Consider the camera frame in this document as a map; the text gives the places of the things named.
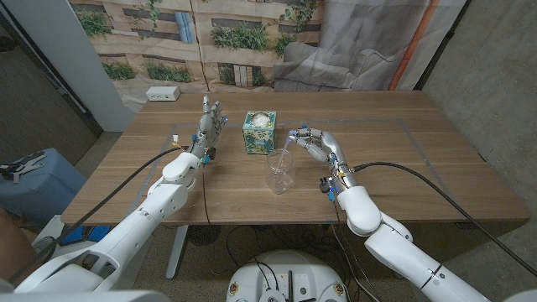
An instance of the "clear plastic cup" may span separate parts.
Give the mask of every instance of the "clear plastic cup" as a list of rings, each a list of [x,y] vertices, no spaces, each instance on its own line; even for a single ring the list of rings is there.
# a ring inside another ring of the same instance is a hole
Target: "clear plastic cup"
[[[267,155],[265,180],[275,194],[282,194],[295,185],[295,171],[293,155],[289,151],[275,149]]]

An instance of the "robotic arm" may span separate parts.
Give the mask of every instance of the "robotic arm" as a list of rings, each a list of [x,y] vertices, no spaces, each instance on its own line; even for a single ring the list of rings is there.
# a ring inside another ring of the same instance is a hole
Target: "robotic arm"
[[[321,191],[332,202],[337,198],[353,233],[369,237],[365,246],[378,261],[407,278],[432,301],[488,301],[416,247],[409,230],[377,208],[366,189],[357,184],[333,135],[303,128],[290,131],[289,140],[305,148],[314,159],[328,163],[331,176],[321,179]]]
[[[225,115],[219,102],[203,100],[203,116],[194,143],[167,164],[163,176],[151,186],[146,200],[100,242],[54,258],[27,277],[15,293],[92,292],[115,289],[127,264],[162,220],[178,211],[194,188],[197,170],[214,159],[214,145]]]

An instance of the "concrete wall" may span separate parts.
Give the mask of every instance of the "concrete wall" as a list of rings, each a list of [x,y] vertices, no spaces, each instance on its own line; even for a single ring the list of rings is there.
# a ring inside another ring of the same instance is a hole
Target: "concrete wall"
[[[537,2],[473,0],[424,91],[537,215]],[[500,237],[537,268],[537,220]],[[536,288],[489,243],[453,258],[491,300]]]
[[[70,4],[66,0],[3,2],[102,129],[123,131],[135,113],[122,104]]]

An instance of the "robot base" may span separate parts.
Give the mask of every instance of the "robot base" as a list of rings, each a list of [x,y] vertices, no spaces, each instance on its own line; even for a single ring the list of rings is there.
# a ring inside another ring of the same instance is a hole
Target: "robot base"
[[[343,282],[336,271],[310,254],[278,250],[261,254],[256,259],[268,284],[252,259],[233,274],[227,288],[227,302],[347,301]]]

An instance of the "power strip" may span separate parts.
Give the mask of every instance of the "power strip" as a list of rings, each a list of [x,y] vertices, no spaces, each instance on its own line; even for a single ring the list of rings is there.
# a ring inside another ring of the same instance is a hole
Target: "power strip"
[[[181,93],[177,86],[152,86],[146,94],[150,101],[175,101]]]

